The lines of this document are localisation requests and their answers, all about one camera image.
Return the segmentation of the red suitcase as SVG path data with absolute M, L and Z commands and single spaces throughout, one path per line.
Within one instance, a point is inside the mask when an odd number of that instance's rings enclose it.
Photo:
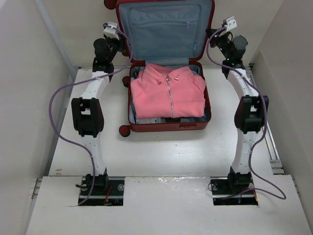
M 179 68 L 188 66 L 203 75 L 202 58 L 215 3 L 212 0 L 106 0 L 115 10 L 120 29 L 130 39 L 122 53 L 131 57 L 126 88 L 148 63 Z

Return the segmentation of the pink zip hoodie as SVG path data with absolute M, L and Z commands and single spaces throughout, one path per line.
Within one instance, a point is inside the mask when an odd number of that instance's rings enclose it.
M 174 69 L 147 64 L 130 88 L 139 119 L 204 116 L 206 82 L 188 66 Z

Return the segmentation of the white wet wipes packet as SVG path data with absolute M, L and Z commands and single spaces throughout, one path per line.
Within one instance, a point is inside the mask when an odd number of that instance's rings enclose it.
M 164 118 L 145 118 L 145 119 L 136 119 L 136 124 L 156 124 L 156 123 L 164 123 Z

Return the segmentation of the black leather pouch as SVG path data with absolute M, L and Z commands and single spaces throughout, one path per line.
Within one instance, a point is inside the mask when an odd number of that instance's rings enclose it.
M 177 123 L 177 122 L 180 122 L 180 118 L 170 118 L 170 117 L 167 117 L 167 118 L 165 118 L 165 122 L 166 123 Z

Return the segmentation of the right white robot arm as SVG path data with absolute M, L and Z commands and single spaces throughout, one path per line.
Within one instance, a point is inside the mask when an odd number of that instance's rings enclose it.
M 232 36 L 225 27 L 208 29 L 207 47 L 217 47 L 225 57 L 219 65 L 222 73 L 234 88 L 239 100 L 234 115 L 237 128 L 237 146 L 234 161 L 227 179 L 212 180 L 211 185 L 218 193 L 237 194 L 246 190 L 251 183 L 251 153 L 257 135 L 265 125 L 265 111 L 268 109 L 268 97 L 260 96 L 246 75 L 242 56 L 246 51 L 247 40 L 239 35 Z

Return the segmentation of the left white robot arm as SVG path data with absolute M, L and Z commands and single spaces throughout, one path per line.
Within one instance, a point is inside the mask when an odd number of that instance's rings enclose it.
M 74 129 L 81 136 L 84 146 L 91 153 L 92 175 L 85 182 L 88 189 L 104 194 L 109 189 L 109 179 L 102 157 L 100 133 L 104 129 L 104 116 L 99 98 L 109 85 L 114 72 L 113 58 L 120 49 L 119 39 L 105 36 L 93 43 L 95 58 L 92 64 L 91 82 L 79 98 L 71 101 Z

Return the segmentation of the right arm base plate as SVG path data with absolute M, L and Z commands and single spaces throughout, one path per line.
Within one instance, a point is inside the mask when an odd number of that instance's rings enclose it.
M 258 199 L 253 180 L 249 183 L 230 186 L 226 177 L 211 177 L 208 189 L 212 193 L 214 206 L 257 206 Z

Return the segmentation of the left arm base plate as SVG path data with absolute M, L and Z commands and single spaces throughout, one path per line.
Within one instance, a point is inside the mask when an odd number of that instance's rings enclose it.
M 94 186 L 87 201 L 80 206 L 123 206 L 125 178 L 109 178 L 109 188 Z

